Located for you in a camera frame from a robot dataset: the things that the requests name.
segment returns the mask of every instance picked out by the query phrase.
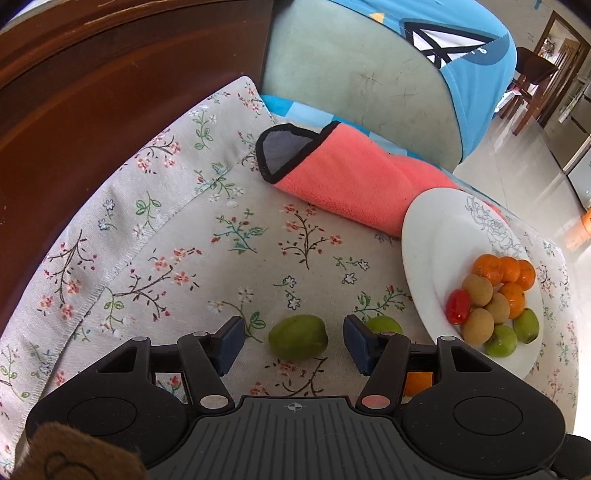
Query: folded towel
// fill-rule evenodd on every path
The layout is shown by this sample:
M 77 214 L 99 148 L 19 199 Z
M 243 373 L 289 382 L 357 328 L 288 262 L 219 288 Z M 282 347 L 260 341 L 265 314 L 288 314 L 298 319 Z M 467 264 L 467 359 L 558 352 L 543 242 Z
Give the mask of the folded towel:
M 292 124 L 271 127 L 256 142 L 256 158 L 263 179 L 278 189 L 397 237 L 420 193 L 457 188 L 434 166 L 389 154 L 337 121 L 320 133 Z

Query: door frame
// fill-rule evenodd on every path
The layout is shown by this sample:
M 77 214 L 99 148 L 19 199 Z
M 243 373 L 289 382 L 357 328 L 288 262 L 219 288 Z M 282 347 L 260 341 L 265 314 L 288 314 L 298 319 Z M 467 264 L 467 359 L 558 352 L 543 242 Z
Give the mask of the door frame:
M 544 40 L 546 39 L 546 37 L 548 37 L 548 34 L 550 33 L 550 29 L 552 28 L 552 25 L 554 24 L 555 21 L 558 21 L 564 27 L 566 27 L 566 29 L 569 32 L 571 32 L 573 34 L 573 36 L 579 41 L 580 46 L 579 46 L 579 50 L 577 51 L 577 54 L 576 54 L 577 57 L 574 61 L 573 68 L 571 69 L 569 76 L 567 77 L 567 79 L 564 83 L 564 86 L 559 90 L 558 94 L 555 95 L 554 98 L 552 98 L 548 101 L 548 103 L 542 109 L 542 111 L 540 112 L 540 114 L 538 116 L 537 120 L 538 120 L 538 123 L 542 126 L 542 128 L 544 128 L 546 126 L 546 124 L 548 123 L 548 120 L 550 120 L 550 117 L 552 116 L 554 111 L 556 111 L 556 109 L 560 105 L 560 102 L 562 102 L 562 99 L 566 95 L 566 92 L 568 92 L 568 90 L 570 89 L 570 86 L 572 85 L 574 78 L 577 76 L 579 70 L 583 66 L 583 62 L 587 59 L 587 55 L 589 54 L 589 51 L 591 50 L 591 46 L 589 45 L 589 42 L 587 42 L 587 40 L 585 40 L 583 38 L 583 36 L 578 31 L 576 31 L 571 24 L 569 24 L 563 17 L 561 17 L 558 13 L 556 13 L 556 10 L 553 10 L 552 14 L 550 15 L 550 19 L 548 20 L 548 23 L 546 23 L 544 31 L 542 32 L 542 35 L 541 35 L 540 39 L 538 40 L 537 45 L 535 46 L 534 53 L 536 55 L 538 55 L 540 53 L 540 51 L 542 49 L 542 45 L 544 44 Z

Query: tablecloth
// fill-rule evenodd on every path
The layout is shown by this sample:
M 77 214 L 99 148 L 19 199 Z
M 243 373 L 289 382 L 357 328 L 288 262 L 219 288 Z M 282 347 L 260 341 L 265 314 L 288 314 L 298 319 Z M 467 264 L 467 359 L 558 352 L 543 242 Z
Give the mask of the tablecloth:
M 366 378 L 342 341 L 349 313 L 393 316 L 413 341 L 431 341 L 405 280 L 399 239 L 263 181 L 254 142 L 274 124 L 252 82 L 240 78 L 150 140 L 79 210 L 0 339 L 1 472 L 14 467 L 35 402 L 136 335 L 175 343 L 243 316 L 248 338 L 224 377 L 236 399 L 354 401 Z M 486 203 L 475 205 L 483 229 L 502 235 Z M 578 361 L 564 258 L 502 211 L 537 269 L 544 302 L 544 343 L 526 381 L 561 408 L 572 430 Z M 267 347 L 271 327 L 296 313 L 323 318 L 329 337 L 322 355 L 298 364 Z M 158 383 L 183 398 L 179 374 L 160 375 Z

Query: chair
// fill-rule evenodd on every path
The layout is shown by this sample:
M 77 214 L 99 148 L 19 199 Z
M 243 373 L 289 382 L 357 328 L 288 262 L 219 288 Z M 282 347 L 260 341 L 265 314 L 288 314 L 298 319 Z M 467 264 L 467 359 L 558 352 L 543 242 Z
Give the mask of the chair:
M 513 98 L 501 109 L 500 117 L 511 119 L 519 110 L 521 102 L 526 101 L 528 104 L 527 110 L 513 130 L 514 135 L 519 135 L 528 120 L 535 113 L 538 113 L 544 92 L 552 80 L 552 75 L 556 73 L 558 68 L 548 60 L 538 57 L 531 50 L 525 47 L 517 47 L 517 66 L 515 70 L 521 75 L 517 80 L 511 82 L 510 88 L 518 91 L 521 95 Z M 531 85 L 537 85 L 533 95 L 527 91 Z

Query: tiled floor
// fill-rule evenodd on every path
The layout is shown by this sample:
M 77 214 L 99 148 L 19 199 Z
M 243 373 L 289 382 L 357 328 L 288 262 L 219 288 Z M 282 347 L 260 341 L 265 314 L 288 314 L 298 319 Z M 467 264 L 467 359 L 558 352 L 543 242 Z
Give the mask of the tiled floor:
M 579 406 L 574 432 L 591 439 L 591 239 L 580 221 L 584 210 L 546 147 L 544 131 L 530 122 L 515 137 L 510 124 L 495 118 L 482 143 L 454 174 L 562 248 L 578 301 Z

